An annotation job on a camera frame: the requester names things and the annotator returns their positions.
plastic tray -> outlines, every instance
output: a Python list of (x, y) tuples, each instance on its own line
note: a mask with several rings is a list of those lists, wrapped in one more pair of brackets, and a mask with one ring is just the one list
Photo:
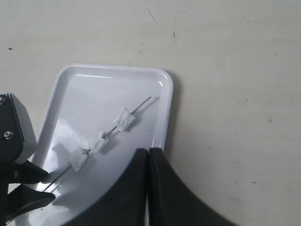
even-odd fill
[[(136, 121), (127, 132), (114, 131), (101, 153), (91, 154), (79, 172), (69, 171), (47, 191), (56, 199), (18, 217), (17, 226), (61, 225), (91, 206), (116, 182), (136, 148), (164, 148), (173, 83), (155, 68), (75, 64), (58, 75), (32, 162), (51, 172), (51, 179), (69, 164), (71, 151), (87, 138), (109, 131), (123, 107)], [(47, 184), (35, 188), (42, 191)]]

table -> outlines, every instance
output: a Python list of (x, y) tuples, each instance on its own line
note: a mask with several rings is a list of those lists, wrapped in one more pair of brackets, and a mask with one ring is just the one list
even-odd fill
[(4, 1), (0, 89), (38, 135), (71, 63), (157, 67), (174, 80), (166, 154), (185, 184), (242, 226), (298, 226), (301, 2)]

bolt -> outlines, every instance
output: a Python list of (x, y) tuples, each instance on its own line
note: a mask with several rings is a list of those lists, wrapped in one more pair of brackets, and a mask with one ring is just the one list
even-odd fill
[(6, 131), (6, 132), (4, 133), (4, 138), (5, 138), (6, 140), (10, 140), (13, 136), (14, 136), (14, 133), (12, 133), (12, 132), (10, 132), (10, 131)]
[(0, 105), (4, 104), (5, 99), (0, 97)]

white foam cube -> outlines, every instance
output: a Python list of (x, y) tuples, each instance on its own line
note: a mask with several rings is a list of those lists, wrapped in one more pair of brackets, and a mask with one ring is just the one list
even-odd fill
[(125, 131), (133, 122), (135, 116), (133, 116), (127, 108), (123, 108), (119, 113), (118, 117), (114, 120), (114, 124), (117, 126), (119, 131)]
[(88, 159), (88, 155), (86, 150), (83, 148), (75, 149), (75, 151), (71, 152), (69, 157), (69, 162), (72, 165), (72, 168), (75, 172), (78, 172), (80, 168), (86, 163)]
[(100, 132), (95, 137), (89, 139), (89, 146), (92, 153), (99, 153), (104, 147), (109, 143), (109, 139), (103, 138), (105, 136), (104, 132)]

white cube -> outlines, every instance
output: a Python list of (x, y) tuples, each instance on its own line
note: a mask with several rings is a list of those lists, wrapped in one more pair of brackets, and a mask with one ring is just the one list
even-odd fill
[(104, 132), (100, 132), (95, 137), (89, 139), (89, 147), (92, 153), (99, 153), (104, 147), (109, 143), (109, 139), (103, 138), (105, 136)]
[(125, 131), (133, 122), (135, 116), (133, 116), (127, 108), (123, 108), (119, 113), (118, 117), (114, 120), (114, 124), (117, 126), (119, 131)]
[(69, 162), (72, 165), (72, 168), (75, 172), (78, 172), (82, 166), (86, 163), (88, 159), (87, 152), (83, 148), (78, 148), (75, 151), (71, 152), (69, 157)]

